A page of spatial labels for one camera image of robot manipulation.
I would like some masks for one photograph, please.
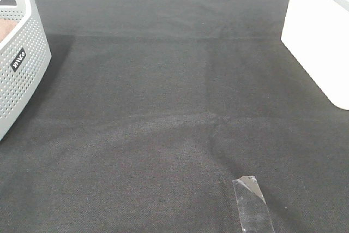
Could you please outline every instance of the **black felt surface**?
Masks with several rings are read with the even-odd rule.
[[[347,232],[349,112],[280,41],[288,0],[37,0],[52,61],[0,143],[0,232]]]

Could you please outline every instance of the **clear tape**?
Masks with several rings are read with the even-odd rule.
[[[254,176],[233,180],[243,233],[275,233],[269,210]]]

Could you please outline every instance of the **white plastic basket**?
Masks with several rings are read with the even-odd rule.
[[[18,24],[0,43],[0,140],[22,112],[50,62],[35,0],[0,5],[0,18]]]

